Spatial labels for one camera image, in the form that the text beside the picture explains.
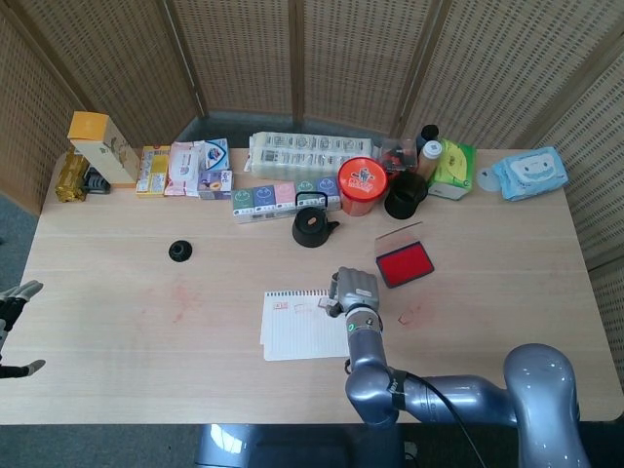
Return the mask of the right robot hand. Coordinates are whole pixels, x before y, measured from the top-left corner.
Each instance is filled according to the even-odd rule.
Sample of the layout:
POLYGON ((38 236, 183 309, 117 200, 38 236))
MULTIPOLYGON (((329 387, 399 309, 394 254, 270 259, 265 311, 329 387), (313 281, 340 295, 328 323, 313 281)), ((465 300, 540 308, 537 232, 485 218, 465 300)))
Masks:
POLYGON ((374 275, 344 266, 331 275, 326 305, 330 317, 336 318, 361 307, 377 312, 379 303, 378 284, 374 275))

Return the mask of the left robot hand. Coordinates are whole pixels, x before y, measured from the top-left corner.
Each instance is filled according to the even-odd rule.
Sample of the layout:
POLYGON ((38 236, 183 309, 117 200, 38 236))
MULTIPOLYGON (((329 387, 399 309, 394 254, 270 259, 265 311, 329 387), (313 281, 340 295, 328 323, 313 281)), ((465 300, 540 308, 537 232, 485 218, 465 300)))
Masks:
POLYGON ((2 349, 25 304, 43 288, 42 283, 33 280, 0 292, 0 379, 31 376, 46 365, 45 360, 36 360, 25 366, 4 366, 1 363, 2 349))

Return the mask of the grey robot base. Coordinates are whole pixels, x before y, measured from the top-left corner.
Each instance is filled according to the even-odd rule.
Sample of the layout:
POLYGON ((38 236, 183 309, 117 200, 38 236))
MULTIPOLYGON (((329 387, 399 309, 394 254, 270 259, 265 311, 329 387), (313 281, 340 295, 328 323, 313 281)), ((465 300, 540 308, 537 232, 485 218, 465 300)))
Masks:
POLYGON ((194 468, 404 468, 397 426, 226 424, 201 427, 194 468))

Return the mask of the black teapot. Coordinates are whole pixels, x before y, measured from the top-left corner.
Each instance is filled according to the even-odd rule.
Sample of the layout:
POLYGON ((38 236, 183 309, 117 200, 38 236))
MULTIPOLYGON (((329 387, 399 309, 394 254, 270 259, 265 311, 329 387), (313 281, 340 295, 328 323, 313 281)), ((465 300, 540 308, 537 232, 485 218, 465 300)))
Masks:
POLYGON ((296 215, 292 223, 292 237, 302 247, 318 248, 324 245, 333 231, 340 225, 328 219, 329 197, 321 191, 300 191, 295 194, 296 215), (323 202, 312 205, 299 205, 303 195, 318 195, 323 202))

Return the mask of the orange lidded tub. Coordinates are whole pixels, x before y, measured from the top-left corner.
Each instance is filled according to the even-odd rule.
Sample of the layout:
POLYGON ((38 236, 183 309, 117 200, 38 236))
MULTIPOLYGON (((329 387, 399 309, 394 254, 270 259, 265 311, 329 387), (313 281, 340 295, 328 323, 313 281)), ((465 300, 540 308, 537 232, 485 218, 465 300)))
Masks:
POLYGON ((367 157, 346 161, 337 174, 342 209, 351 216, 368 214, 379 202, 388 186, 383 167, 367 157))

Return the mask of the colourful tissue multipack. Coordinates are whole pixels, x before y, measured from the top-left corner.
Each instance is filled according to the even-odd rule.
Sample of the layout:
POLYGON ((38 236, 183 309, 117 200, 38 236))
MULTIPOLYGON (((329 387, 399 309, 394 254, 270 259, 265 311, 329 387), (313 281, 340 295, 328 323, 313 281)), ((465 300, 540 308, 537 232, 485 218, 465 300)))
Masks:
POLYGON ((237 223, 293 217, 308 207, 339 211, 341 200, 334 176, 282 181, 233 190, 232 214, 237 223))

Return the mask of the dark grey small rack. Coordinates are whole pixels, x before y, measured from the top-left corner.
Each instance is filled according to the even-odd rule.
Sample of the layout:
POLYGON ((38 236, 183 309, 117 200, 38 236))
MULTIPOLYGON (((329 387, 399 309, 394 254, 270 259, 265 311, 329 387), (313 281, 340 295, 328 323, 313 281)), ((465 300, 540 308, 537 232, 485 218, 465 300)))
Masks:
POLYGON ((89 167, 84 176, 84 190, 89 194, 107 195, 110 184, 94 167, 89 167))

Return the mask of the clear-wrapped paper towel pack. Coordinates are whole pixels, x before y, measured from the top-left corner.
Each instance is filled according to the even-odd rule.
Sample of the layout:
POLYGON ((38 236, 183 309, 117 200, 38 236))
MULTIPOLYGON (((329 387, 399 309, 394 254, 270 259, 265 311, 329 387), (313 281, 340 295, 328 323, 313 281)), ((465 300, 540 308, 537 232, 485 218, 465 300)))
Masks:
POLYGON ((320 178, 336 176, 351 159, 379 155, 370 138, 259 132, 250 137, 244 171, 265 179, 320 178))

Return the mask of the green tissue pack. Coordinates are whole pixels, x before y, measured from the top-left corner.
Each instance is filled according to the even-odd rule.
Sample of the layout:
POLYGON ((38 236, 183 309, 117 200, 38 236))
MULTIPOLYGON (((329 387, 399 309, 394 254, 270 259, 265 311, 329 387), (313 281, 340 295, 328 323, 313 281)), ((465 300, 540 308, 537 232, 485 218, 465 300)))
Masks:
POLYGON ((428 194, 458 201, 472 191, 478 151, 445 138, 441 145, 442 155, 429 179, 428 194))

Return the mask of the translucent round lid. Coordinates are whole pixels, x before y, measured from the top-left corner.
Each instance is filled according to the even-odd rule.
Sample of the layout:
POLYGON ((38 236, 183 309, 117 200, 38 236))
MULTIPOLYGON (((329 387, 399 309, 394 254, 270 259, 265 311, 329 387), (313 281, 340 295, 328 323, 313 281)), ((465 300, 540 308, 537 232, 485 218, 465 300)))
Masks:
POLYGON ((492 167, 477 170, 476 181, 486 192, 500 192, 501 184, 492 167))

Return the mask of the dark bottle black cap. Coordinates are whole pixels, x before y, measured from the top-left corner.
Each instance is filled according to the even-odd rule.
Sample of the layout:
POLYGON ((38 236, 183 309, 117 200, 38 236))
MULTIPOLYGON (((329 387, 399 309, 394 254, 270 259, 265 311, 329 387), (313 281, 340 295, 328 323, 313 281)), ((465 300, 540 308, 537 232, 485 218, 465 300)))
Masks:
POLYGON ((425 144, 429 141, 437 141, 439 136, 439 128, 436 125, 429 124, 422 128, 416 136, 416 151, 420 152, 425 144))

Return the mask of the yellow snack box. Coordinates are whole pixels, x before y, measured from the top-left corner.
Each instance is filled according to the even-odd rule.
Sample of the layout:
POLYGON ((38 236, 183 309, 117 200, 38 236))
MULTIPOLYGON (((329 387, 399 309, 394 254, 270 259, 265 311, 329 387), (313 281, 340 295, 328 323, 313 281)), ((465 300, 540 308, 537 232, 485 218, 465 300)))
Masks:
POLYGON ((143 146, 136 182, 138 197, 163 197, 168 180, 168 145, 143 146))

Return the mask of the blue and white box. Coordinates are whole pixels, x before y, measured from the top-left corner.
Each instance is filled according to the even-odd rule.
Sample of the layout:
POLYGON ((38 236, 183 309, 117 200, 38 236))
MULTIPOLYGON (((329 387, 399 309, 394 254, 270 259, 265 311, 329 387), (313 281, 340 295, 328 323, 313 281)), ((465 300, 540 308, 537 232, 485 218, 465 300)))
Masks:
POLYGON ((229 145, 226 138, 203 140, 200 168, 212 172, 230 169, 229 145))

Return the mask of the blue wet wipes pack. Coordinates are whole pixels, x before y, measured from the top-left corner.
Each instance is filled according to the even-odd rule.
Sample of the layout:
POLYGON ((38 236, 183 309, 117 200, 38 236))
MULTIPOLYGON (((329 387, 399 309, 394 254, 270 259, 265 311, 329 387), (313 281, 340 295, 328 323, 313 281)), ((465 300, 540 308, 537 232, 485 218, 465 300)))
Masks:
POLYGON ((506 201, 521 201, 564 187, 568 175, 553 146, 511 155, 492 166, 506 201))

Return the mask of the wicker folding screen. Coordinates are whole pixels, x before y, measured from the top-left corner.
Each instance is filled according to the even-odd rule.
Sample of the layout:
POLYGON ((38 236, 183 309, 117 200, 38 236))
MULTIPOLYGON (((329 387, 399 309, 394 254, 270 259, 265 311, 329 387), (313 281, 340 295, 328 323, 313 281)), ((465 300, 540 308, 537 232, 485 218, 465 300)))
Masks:
POLYGON ((459 204, 501 245, 414 286, 422 311, 390 326, 431 369, 494 362, 552 338, 590 417, 624 409, 583 262, 624 254, 624 0, 9 0, 50 49, 52 73, 0 8, 0 194, 42 209, 75 107, 109 112, 135 144, 204 112, 290 114, 413 135, 427 123, 481 148, 554 145, 567 208, 546 198, 459 204))

